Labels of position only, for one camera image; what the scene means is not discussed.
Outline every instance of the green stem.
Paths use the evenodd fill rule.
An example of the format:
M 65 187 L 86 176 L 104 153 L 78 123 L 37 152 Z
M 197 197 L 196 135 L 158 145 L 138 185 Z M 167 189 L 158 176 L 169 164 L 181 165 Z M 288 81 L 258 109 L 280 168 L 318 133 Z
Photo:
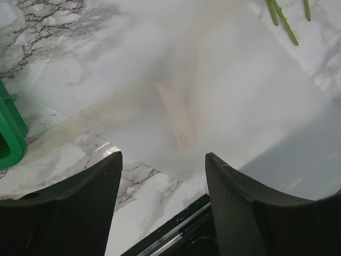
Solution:
M 276 17 L 275 10 L 273 9 L 273 5 L 271 3 L 271 0 L 266 0 L 266 4 L 267 4 L 267 7 L 269 8 L 270 15 L 271 15 L 273 23 L 275 24 L 275 26 L 278 26 L 278 19 Z
M 304 0 L 304 9 L 305 9 L 305 16 L 306 16 L 307 20 L 311 21 L 309 0 Z
M 275 10 L 277 11 L 279 18 L 283 22 L 284 28 L 286 29 L 291 41 L 293 42 L 294 45 L 298 45 L 298 41 L 293 31 L 291 30 L 289 23 L 287 22 L 287 18 L 284 16 L 282 12 L 282 8 L 278 6 L 276 0 L 270 0 L 270 1 L 273 4 L 273 7 L 275 8 Z

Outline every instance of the white plastic bag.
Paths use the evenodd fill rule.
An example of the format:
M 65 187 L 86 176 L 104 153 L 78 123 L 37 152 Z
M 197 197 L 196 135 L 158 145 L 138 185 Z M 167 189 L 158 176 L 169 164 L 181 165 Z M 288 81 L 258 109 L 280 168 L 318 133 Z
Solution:
M 328 104 L 242 1 L 153 6 L 150 10 L 139 8 L 137 1 L 122 3 L 123 10 L 135 15 L 136 27 L 120 51 L 109 49 L 88 67 L 94 71 L 80 81 L 77 95 L 68 87 L 46 99 L 70 118 L 34 142 L 24 163 L 98 126 L 94 132 L 125 157 L 201 186 L 206 183 L 205 153 L 213 151 L 240 168 Z M 60 73 L 67 67 L 49 65 Z M 188 118 L 194 146 L 179 147 L 177 129 L 188 125 L 169 116 L 172 105 L 164 102 L 158 85 L 183 103 L 175 113 Z M 94 93 L 86 94 L 90 88 Z M 43 89 L 37 83 L 31 96 L 43 94 Z M 54 106 L 53 97 L 75 100 Z

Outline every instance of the white marble surface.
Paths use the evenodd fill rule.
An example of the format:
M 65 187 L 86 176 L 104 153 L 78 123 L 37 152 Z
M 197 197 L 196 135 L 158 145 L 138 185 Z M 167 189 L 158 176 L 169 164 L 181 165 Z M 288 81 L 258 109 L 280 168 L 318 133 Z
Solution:
M 301 1 L 278 2 L 299 46 L 292 45 L 281 26 L 273 25 L 265 0 L 249 1 L 249 7 L 302 69 L 337 97 L 341 2 L 310 0 L 311 22 L 305 20 Z M 167 35 L 141 19 L 174 15 L 178 3 L 1 0 L 0 74 L 9 92 L 19 94 L 16 104 L 29 126 L 28 141 L 152 68 L 155 58 L 167 48 Z M 153 49 L 146 51 L 150 44 Z M 127 53 L 134 59 L 126 59 Z M 116 150 L 93 131 L 83 134 L 29 166 L 0 171 L 0 198 L 18 198 L 47 187 Z M 201 189 L 126 160 L 106 255 L 129 249 L 199 198 Z
M 341 10 L 339 0 L 309 0 L 311 21 L 303 1 L 278 0 L 296 35 L 294 46 L 283 26 L 275 26 L 264 0 L 250 0 L 250 9 L 300 66 L 331 97 L 341 93 Z

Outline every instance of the marble countertop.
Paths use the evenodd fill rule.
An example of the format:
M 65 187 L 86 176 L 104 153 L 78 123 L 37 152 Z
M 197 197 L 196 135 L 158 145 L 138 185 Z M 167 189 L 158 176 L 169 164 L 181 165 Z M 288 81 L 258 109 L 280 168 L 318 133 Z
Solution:
M 90 106 L 112 89 L 108 81 L 126 77 L 129 79 L 121 84 L 133 81 L 136 77 L 127 73 L 127 67 L 142 72 L 141 66 L 152 62 L 157 53 L 141 49 L 161 33 L 148 24 L 139 27 L 141 17 L 164 15 L 164 6 L 176 11 L 177 2 L 1 0 L 0 73 L 9 92 L 20 96 L 15 103 L 29 126 L 28 141 L 35 141 L 44 131 Z M 307 22 L 303 3 L 278 0 L 299 46 L 292 45 L 281 26 L 273 25 L 265 0 L 248 1 L 248 6 L 315 83 L 331 97 L 338 97 L 341 17 L 337 10 L 341 10 L 341 2 L 310 2 L 312 21 Z M 131 28 L 141 30 L 132 35 L 126 32 Z M 156 52 L 163 50 L 163 43 L 156 42 L 160 48 Z M 127 51 L 143 58 L 144 63 L 121 61 Z M 112 58 L 120 65 L 111 63 Z M 56 76 L 61 72 L 65 76 Z M 100 81 L 94 80 L 93 74 Z M 103 86 L 93 90 L 94 84 Z M 0 171 L 0 199 L 19 198 L 50 186 L 118 150 L 90 131 L 34 163 Z M 121 255 L 198 199 L 204 190 L 125 158 L 106 255 Z

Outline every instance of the green plastic bin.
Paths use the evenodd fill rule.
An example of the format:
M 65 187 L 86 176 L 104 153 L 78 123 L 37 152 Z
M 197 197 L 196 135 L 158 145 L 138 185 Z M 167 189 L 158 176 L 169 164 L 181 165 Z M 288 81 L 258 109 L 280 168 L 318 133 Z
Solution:
M 0 80 L 0 170 L 18 164 L 27 153 L 28 129 L 13 97 Z

